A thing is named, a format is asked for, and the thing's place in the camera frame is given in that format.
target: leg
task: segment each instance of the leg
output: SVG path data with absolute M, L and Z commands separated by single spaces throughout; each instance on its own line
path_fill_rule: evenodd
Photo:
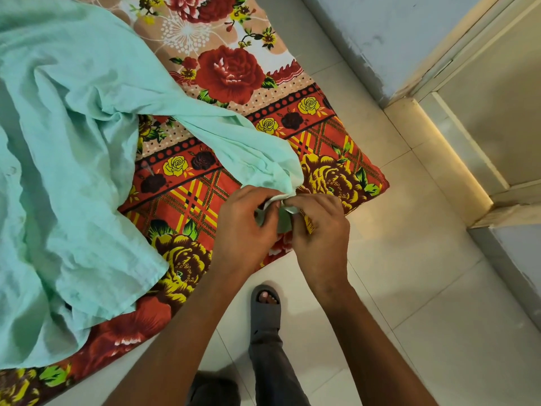
M 252 320 L 253 333 L 248 349 L 255 373 L 257 405 L 309 406 L 308 398 L 302 391 L 295 371 L 282 349 L 282 340 L 278 336 L 280 327 L 279 323 L 276 323 L 276 318 L 278 317 L 278 322 L 280 319 L 278 295 L 274 290 L 269 290 L 272 288 L 261 286 L 264 289 L 258 290 L 254 296 L 258 300 L 258 305 L 252 309 L 252 317 L 257 318 Z
M 186 406 L 240 406 L 239 388 L 228 379 L 198 372 L 188 393 Z

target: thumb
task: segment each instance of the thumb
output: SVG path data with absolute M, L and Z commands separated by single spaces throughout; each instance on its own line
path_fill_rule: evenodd
M 278 210 L 280 209 L 280 201 L 274 201 L 265 211 L 265 220 L 261 229 L 273 237 L 276 237 L 278 233 L 278 218 L 280 216 Z
M 291 217 L 291 223 L 293 224 L 293 242 L 305 242 L 308 239 L 308 229 L 304 217 L 297 213 Z

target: person's left arm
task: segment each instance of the person's left arm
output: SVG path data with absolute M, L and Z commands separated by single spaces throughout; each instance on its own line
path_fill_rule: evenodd
M 280 202 L 269 207 L 260 227 L 254 211 L 278 194 L 273 189 L 247 186 L 229 197 L 220 209 L 208 272 L 105 406 L 184 402 L 214 329 L 276 241 Z

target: bedsheet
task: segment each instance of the bedsheet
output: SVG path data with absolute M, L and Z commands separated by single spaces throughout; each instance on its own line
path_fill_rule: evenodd
M 79 1 L 131 25 L 188 95 L 287 140 L 304 174 L 299 192 L 334 194 L 349 213 L 389 187 L 255 0 Z M 76 354 L 45 368 L 0 371 L 0 404 L 48 401 L 160 332 L 208 269 L 220 206 L 239 187 L 213 150 L 180 123 L 140 116 L 136 172 L 119 211 L 169 270 L 135 312 L 92 328 Z M 282 234 L 261 267 L 290 250 L 291 234 Z

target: gray pants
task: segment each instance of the gray pants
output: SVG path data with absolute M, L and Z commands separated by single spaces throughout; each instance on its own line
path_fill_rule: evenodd
M 248 354 L 255 373 L 255 399 L 258 406 L 310 406 L 282 349 L 282 340 L 277 332 L 258 332 L 250 344 Z M 220 378 L 209 379 L 197 387 L 187 404 L 239 406 L 239 389 L 235 382 Z

